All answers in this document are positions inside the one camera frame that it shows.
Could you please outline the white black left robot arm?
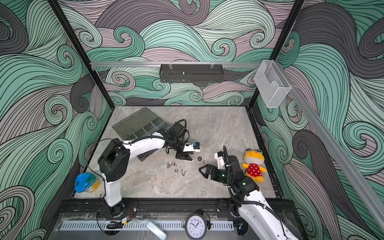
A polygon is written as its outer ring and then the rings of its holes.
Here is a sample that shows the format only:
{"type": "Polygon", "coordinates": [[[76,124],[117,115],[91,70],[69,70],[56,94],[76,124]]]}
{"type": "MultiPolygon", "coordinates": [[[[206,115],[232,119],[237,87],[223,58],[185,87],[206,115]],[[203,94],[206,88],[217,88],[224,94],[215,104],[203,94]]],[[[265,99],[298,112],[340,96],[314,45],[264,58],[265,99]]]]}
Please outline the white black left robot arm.
{"type": "Polygon", "coordinates": [[[191,155],[201,151],[199,142],[188,142],[189,134],[185,119],[175,122],[168,130],[157,130],[147,136],[134,140],[120,141],[111,139],[98,159],[101,176],[104,180],[105,203],[109,206],[112,218],[122,215],[124,211],[121,193],[122,177],[126,174],[131,159],[158,149],[176,151],[176,159],[192,161],[191,155]]]}

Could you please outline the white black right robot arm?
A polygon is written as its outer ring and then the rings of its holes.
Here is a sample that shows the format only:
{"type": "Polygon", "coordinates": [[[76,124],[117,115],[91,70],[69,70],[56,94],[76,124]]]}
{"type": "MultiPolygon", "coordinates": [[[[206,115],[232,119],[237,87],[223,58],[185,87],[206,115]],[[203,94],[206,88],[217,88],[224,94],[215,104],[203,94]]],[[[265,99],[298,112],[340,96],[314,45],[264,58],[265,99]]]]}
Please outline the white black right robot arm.
{"type": "Polygon", "coordinates": [[[244,163],[240,165],[236,156],[227,149],[215,153],[217,165],[206,164],[199,172],[206,179],[224,184],[230,193],[230,211],[242,218],[261,240],[296,240],[297,237],[285,226],[268,204],[257,182],[261,167],[244,163]]]}

